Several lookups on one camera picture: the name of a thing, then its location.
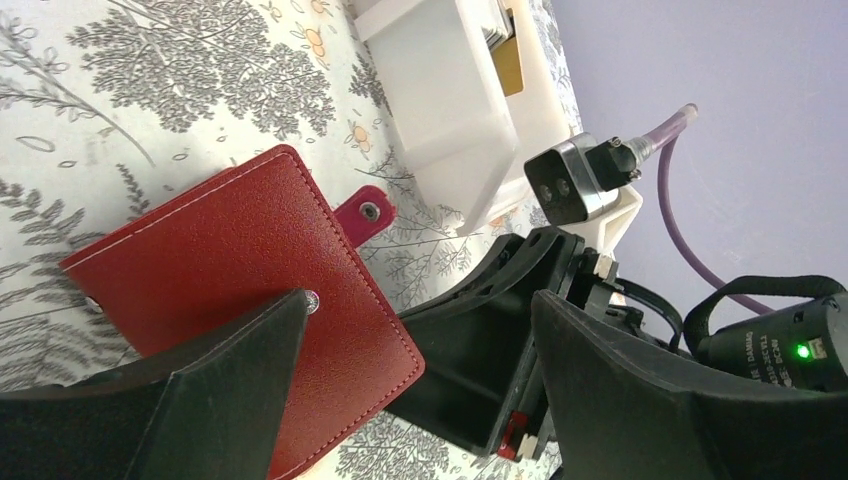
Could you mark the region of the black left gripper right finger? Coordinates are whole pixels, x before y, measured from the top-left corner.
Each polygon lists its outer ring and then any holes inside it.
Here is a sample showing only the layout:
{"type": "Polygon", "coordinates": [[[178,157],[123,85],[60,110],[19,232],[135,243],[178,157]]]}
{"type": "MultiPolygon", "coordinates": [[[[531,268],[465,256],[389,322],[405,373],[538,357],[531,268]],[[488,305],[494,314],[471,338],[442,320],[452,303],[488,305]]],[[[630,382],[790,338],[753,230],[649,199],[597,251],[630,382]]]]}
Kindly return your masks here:
{"type": "Polygon", "coordinates": [[[744,379],[531,302],[566,479],[843,479],[847,397],[744,379]]]}

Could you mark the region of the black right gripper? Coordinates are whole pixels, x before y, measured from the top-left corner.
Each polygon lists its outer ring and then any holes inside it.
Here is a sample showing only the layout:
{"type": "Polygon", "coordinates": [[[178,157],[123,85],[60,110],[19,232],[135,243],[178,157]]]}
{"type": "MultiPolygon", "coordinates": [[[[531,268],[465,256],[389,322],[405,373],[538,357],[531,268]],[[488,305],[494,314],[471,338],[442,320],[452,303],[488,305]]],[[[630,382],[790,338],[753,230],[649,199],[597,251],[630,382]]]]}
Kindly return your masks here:
{"type": "Polygon", "coordinates": [[[590,317],[661,347],[679,347],[683,319],[655,292],[597,274],[601,256],[558,227],[498,237],[480,263],[434,299],[399,318],[425,371],[387,411],[475,455],[538,459],[555,440],[535,350],[530,304],[550,290],[590,317]],[[668,341],[642,331],[643,311],[612,302],[619,294],[664,318],[668,341]]]}

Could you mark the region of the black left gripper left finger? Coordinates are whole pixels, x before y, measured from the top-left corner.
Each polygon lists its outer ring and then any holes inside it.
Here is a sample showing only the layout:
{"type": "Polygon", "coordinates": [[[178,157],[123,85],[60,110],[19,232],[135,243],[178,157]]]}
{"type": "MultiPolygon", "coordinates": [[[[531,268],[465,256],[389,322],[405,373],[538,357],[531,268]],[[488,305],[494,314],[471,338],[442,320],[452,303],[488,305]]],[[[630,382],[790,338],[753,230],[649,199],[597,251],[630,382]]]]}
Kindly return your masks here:
{"type": "Polygon", "coordinates": [[[308,300],[289,291],[167,351],[1,397],[5,479],[263,479],[308,300]]]}

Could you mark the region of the red leather card holder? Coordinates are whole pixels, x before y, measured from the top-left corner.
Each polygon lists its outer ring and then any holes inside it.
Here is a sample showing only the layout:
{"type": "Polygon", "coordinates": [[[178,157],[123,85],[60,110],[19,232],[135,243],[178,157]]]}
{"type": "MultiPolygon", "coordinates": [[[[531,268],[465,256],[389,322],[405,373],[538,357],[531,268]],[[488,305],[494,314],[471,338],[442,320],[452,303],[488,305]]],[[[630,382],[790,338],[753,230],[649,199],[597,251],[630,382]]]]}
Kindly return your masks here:
{"type": "Polygon", "coordinates": [[[289,289],[312,313],[271,459],[308,470],[409,388],[425,362],[358,247],[394,220],[373,185],[328,204],[278,145],[210,177],[60,262],[141,355],[206,333],[289,289]]]}

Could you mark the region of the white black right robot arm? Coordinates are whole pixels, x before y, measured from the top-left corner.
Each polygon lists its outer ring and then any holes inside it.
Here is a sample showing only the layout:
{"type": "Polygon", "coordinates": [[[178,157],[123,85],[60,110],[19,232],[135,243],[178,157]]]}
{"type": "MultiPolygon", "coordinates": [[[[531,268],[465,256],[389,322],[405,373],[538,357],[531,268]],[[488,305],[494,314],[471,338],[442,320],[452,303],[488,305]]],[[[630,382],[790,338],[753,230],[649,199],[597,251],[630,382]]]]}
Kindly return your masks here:
{"type": "Polygon", "coordinates": [[[426,361],[389,411],[564,479],[825,478],[847,469],[847,292],[731,281],[688,315],[555,227],[499,237],[401,318],[426,361]]]}

